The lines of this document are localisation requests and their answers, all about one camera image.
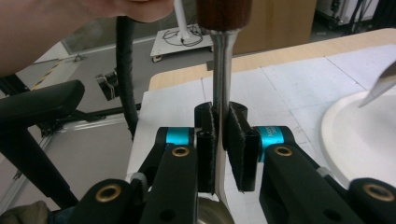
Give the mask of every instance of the gray floor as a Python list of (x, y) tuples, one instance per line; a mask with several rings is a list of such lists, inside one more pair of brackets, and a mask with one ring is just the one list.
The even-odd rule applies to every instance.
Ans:
[[(342, 30), (330, 31), (315, 22), (311, 42), (338, 37), (341, 33)], [(153, 41), (134, 45), (134, 95), (138, 103), (142, 101), (144, 91), (149, 88), (150, 78), (155, 74), (212, 60), (209, 49), (195, 49), (165, 55), (161, 62), (153, 63), (149, 57), (152, 45)], [(29, 88), (32, 88), (55, 64), (56, 62), (34, 64), (18, 75)], [(114, 67), (114, 49), (85, 55), (85, 59), (71, 76), (71, 79), (81, 80), (86, 88), (78, 109), (91, 112), (120, 106), (119, 99), (106, 100), (95, 80), (95, 76), (107, 74)], [(48, 155), (80, 198), (90, 186), (100, 180), (124, 178), (131, 145), (131, 136), (126, 124), (117, 123), (99, 128), (57, 133), (49, 145)], [(0, 170), (4, 167), (5, 163), (1, 162)], [(5, 188), (3, 182), (0, 184), (0, 190), (2, 188)], [(44, 200), (51, 209), (57, 209), (57, 206), (46, 199), (30, 182), (23, 186), (21, 194), (12, 206), (37, 200)]]

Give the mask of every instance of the white plate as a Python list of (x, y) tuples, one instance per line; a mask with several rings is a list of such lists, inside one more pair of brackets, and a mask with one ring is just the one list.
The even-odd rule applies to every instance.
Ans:
[(360, 177), (396, 186), (396, 90), (358, 108), (367, 93), (345, 97), (327, 110), (319, 137), (322, 151), (345, 187)]

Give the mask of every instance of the black armrest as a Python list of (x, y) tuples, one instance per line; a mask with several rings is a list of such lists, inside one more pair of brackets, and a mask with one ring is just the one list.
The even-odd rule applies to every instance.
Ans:
[(84, 95), (78, 80), (0, 100), (0, 133), (27, 128), (37, 123), (71, 115)]

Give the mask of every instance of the wooden handle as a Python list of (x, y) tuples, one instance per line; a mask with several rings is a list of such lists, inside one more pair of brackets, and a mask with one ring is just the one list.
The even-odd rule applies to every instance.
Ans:
[(198, 24), (207, 30), (231, 31), (245, 27), (252, 0), (196, 0)]

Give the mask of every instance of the brown cardboard panel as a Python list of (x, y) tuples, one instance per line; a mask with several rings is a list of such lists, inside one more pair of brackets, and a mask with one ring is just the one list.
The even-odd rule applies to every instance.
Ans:
[(316, 0), (253, 0), (250, 23), (239, 33), (233, 53), (308, 43), (316, 3)]

